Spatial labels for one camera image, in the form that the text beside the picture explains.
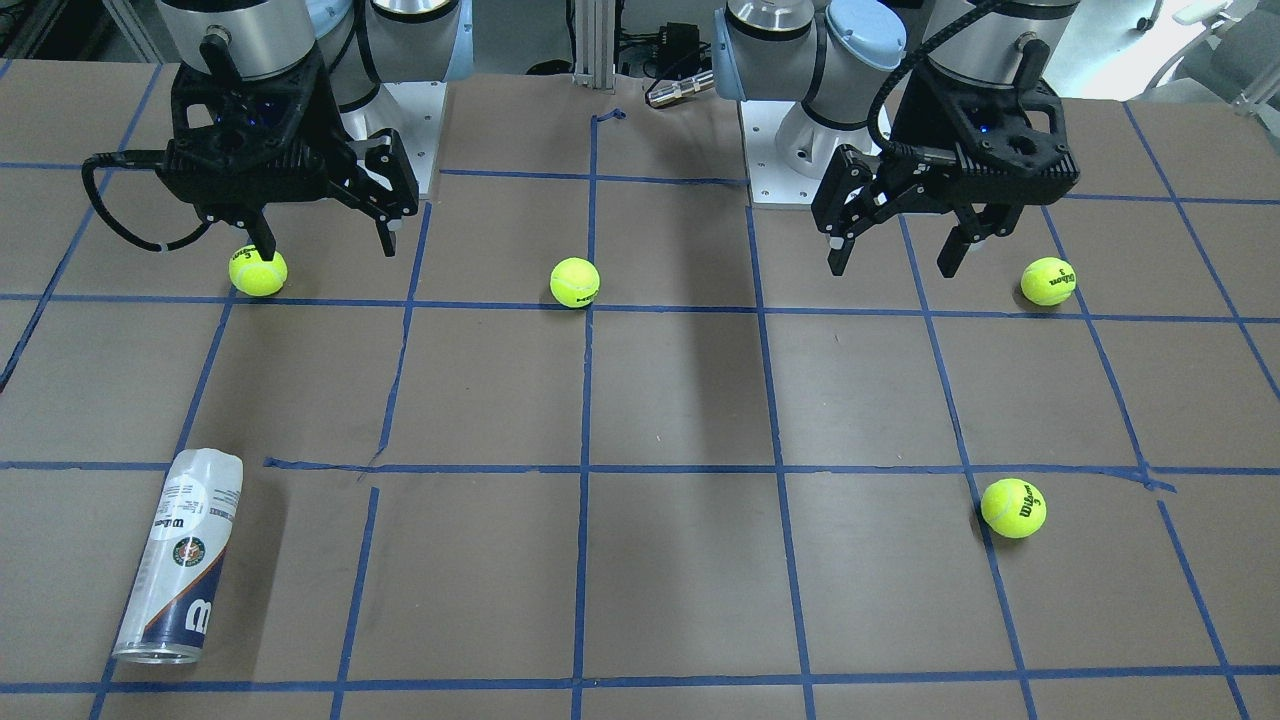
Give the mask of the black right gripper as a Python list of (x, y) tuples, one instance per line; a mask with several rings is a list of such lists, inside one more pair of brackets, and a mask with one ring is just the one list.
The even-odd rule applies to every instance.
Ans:
[(276, 241), (268, 204), (335, 199), (375, 223), (387, 258), (420, 210), (419, 181), (397, 129), (349, 142), (316, 45), (291, 68), (248, 79), (227, 44), (201, 44), (210, 72), (180, 65), (172, 86), (173, 137), (157, 177), (216, 220), (242, 222), (265, 263)]

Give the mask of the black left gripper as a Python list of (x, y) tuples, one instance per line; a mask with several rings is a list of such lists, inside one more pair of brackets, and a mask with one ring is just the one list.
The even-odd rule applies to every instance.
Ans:
[(1043, 81), (980, 87), (925, 61), (911, 73), (890, 137), (916, 147), (916, 159), (888, 150), (870, 169), (864, 154), (840, 145), (820, 178), (812, 215), (829, 237), (832, 275), (845, 273), (856, 238), (873, 225), (901, 211), (952, 211), (937, 266), (954, 278), (972, 246), (1014, 232), (1018, 206), (1056, 202), (1082, 176), (1060, 97)]

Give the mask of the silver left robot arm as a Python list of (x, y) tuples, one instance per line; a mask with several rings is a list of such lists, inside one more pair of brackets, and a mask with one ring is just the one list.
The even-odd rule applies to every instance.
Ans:
[(1074, 1), (727, 1), (716, 91), (791, 102), (778, 146), (817, 178), (809, 202), (842, 275), (856, 240), (904, 214), (955, 217), (940, 251), (1011, 234), (1080, 179), (1044, 69)]

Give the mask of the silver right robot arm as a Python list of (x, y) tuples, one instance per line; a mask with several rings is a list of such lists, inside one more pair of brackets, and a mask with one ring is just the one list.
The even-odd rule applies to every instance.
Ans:
[(273, 204), (333, 199), (369, 217), (381, 251), (419, 211), (420, 183), (392, 123), (358, 114), (392, 83), (474, 70), (468, 1), (342, 1), (319, 32), (306, 1), (161, 1), (180, 58), (173, 136), (157, 178), (204, 225), (242, 229), (265, 259)]

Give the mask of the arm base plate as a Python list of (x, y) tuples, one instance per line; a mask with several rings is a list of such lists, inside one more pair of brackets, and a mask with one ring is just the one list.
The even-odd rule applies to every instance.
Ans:
[(856, 149), (874, 168), (879, 149), (867, 128), (835, 129), (809, 117), (800, 102), (739, 104), (751, 201), (758, 206), (803, 209), (840, 145)]
[(433, 195), (448, 90), (439, 81), (383, 85), (372, 100), (342, 113), (344, 128), (356, 140), (384, 128), (399, 133), (422, 200)]

